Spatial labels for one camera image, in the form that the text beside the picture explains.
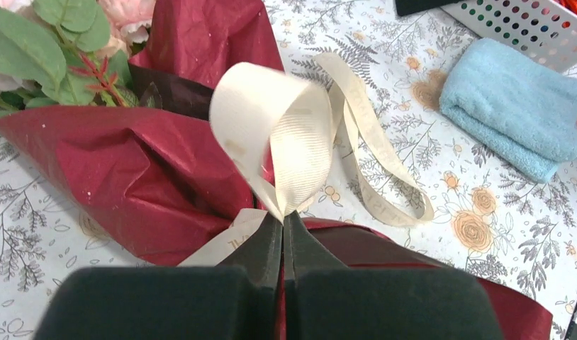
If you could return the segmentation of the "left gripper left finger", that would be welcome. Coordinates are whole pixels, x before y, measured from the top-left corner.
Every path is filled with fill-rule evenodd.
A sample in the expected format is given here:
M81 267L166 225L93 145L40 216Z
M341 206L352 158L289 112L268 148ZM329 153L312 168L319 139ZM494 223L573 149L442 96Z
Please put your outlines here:
M281 223L267 215L220 264L86 267L51 299L36 339L275 339Z

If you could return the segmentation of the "dark red wrapping paper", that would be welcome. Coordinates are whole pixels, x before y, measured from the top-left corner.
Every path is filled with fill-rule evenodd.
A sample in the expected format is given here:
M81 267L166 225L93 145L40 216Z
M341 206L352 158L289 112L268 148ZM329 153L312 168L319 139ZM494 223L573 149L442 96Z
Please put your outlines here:
M50 104L0 134L134 256L175 265L258 202L214 140L213 87L239 62L282 70L261 1L158 1L146 48L125 62L160 108Z

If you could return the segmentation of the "cream ribbon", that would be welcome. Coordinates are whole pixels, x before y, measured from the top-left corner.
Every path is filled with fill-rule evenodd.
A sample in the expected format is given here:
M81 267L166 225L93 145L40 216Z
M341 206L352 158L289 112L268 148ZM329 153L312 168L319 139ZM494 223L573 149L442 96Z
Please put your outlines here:
M417 187L377 121L363 81L335 53L315 61L332 79L330 89L248 62L219 81L209 109L213 135L263 208L241 210L184 266L218 265L235 251L232 240L254 239L265 215L284 222L307 208L326 182L340 126L352 148L365 141L384 170Z

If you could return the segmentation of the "pink fake flower bunch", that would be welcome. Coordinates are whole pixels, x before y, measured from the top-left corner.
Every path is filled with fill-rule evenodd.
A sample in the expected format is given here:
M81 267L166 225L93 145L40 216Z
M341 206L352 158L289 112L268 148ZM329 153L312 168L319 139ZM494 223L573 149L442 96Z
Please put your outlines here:
M52 105L154 106L128 61L153 1L0 1L0 117Z

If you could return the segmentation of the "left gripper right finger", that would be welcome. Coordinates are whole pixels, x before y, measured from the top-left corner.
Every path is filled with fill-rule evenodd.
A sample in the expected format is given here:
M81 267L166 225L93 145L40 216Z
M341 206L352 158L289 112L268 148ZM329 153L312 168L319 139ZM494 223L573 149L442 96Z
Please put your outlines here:
M445 267L349 268L284 219L288 339L502 339L473 276Z

